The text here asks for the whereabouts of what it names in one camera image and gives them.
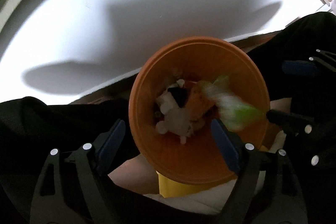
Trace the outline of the orange plastic trash bin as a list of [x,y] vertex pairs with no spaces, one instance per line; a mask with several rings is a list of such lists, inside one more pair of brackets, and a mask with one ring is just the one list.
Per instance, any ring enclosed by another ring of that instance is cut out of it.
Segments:
[[[228,76],[230,90],[261,111],[269,109],[265,81],[253,61],[224,40],[198,36],[173,42],[143,65],[130,94],[129,123],[134,141],[147,161],[161,175],[182,184],[221,184],[235,178],[211,134],[218,108],[201,94],[200,84]],[[191,136],[181,143],[172,131],[157,132],[157,98],[177,80],[186,83],[187,103],[173,120],[178,129],[190,117]]]

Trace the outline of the white bed frame side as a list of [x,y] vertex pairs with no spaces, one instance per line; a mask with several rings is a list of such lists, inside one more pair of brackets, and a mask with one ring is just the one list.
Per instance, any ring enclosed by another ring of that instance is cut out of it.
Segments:
[[234,40],[280,30],[327,0],[7,0],[1,101],[68,104],[136,74],[188,36]]

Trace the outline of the yellow plastic object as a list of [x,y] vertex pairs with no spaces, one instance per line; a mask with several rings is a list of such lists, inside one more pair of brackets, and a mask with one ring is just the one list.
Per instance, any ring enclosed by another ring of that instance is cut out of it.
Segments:
[[158,175],[159,193],[164,198],[187,196],[199,193],[204,190],[208,190],[213,187],[211,184],[201,184],[201,185],[182,184],[180,182],[170,180],[169,178],[163,176],[159,172],[157,172],[157,175]]

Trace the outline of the green snack wrapper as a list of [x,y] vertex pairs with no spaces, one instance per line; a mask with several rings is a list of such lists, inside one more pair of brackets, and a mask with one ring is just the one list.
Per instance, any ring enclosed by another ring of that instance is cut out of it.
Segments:
[[202,93],[218,108],[219,118],[229,131],[239,132],[265,116],[265,112],[245,102],[230,88],[230,77],[220,75],[214,82],[202,81]]

